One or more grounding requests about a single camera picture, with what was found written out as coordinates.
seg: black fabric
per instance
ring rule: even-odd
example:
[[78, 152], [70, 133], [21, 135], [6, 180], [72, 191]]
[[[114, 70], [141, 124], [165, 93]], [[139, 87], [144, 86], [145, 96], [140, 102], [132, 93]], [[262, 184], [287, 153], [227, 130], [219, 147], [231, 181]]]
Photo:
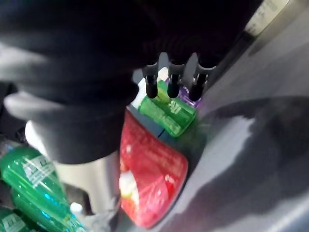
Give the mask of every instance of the black fabric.
[[[41, 105], [35, 100], [36, 107], [32, 107], [32, 98], [16, 94], [7, 101], [7, 108], [39, 125], [49, 155], [58, 162], [87, 162], [106, 156], [119, 147], [123, 120], [113, 121], [112, 117], [119, 111], [123, 114], [136, 94], [131, 82], [134, 69], [163, 51], [175, 60], [186, 59], [193, 52], [221, 60], [260, 3], [2, 1], [0, 80], [14, 82], [20, 90], [43, 100]], [[52, 109], [44, 107], [45, 103]], [[95, 112], [91, 106], [88, 116], [93, 104], [101, 108]], [[101, 133], [87, 129], [86, 121], [91, 120], [100, 125]], [[70, 121], [78, 121], [77, 128], [70, 128]], [[94, 140], [69, 134], [81, 134], [78, 130]], [[75, 149], [74, 144], [83, 147]], [[100, 149], [85, 153], [89, 144], [100, 144]]]

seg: purple bottle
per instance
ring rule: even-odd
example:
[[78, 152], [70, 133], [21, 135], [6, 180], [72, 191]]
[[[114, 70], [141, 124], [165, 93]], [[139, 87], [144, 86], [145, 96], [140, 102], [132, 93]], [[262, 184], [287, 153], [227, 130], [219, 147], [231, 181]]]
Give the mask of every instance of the purple bottle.
[[[163, 80], [166, 84], [169, 83], [169, 79], [168, 79], [168, 68], [167, 67], [163, 67], [159, 73], [158, 73], [158, 78]], [[187, 105], [197, 109], [198, 106], [200, 105], [201, 103], [201, 98], [198, 99], [197, 101], [192, 101], [190, 100], [189, 98], [189, 89], [186, 87], [186, 86], [180, 86], [179, 88], [179, 94], [178, 94], [178, 98], [180, 100], [182, 100], [184, 103], [186, 103]]]

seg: black nozzle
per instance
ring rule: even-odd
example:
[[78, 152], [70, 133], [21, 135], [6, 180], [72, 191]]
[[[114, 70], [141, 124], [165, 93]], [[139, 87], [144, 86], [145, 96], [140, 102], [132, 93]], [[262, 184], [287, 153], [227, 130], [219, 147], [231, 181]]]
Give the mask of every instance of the black nozzle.
[[198, 74], [197, 77], [194, 79], [194, 82], [189, 91], [189, 98], [192, 101], [197, 101], [201, 98], [205, 83], [207, 81], [207, 77], [207, 74]]
[[176, 98], [179, 94], [179, 78], [177, 74], [172, 74], [170, 76], [169, 85], [168, 85], [168, 96], [170, 98]]
[[155, 98], [158, 95], [157, 79], [153, 75], [147, 75], [146, 79], [146, 94], [149, 98]]
[[189, 91], [189, 98], [192, 101], [196, 102], [198, 99], [201, 98], [202, 93], [203, 93], [203, 89], [204, 89], [204, 87], [192, 85], [192, 87]]

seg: green plastic bottle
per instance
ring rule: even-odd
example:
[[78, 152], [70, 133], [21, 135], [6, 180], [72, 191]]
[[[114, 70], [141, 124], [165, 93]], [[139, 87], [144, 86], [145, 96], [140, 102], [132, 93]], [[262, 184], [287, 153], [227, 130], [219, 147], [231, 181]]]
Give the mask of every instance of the green plastic bottle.
[[1, 232], [30, 232], [25, 222], [12, 210], [0, 207]]
[[195, 119], [196, 109], [179, 98], [169, 98], [168, 87], [163, 80], [158, 81], [158, 95], [154, 99], [146, 96], [145, 85], [145, 79], [142, 79], [133, 107], [160, 124], [172, 137], [179, 137]]
[[17, 209], [49, 232], [84, 231], [70, 211], [53, 164], [31, 147], [18, 147], [0, 159], [2, 179], [12, 187]]

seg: red packaging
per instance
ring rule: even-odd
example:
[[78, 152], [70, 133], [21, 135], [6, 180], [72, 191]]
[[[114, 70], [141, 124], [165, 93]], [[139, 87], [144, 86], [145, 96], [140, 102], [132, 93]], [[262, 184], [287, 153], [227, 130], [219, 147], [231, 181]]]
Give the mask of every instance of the red packaging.
[[150, 228], [162, 219], [177, 198], [188, 162], [181, 153], [152, 136], [128, 110], [120, 159], [122, 177], [127, 175], [135, 180], [133, 185], [126, 185], [135, 188], [135, 193], [128, 191], [121, 207], [136, 225]]

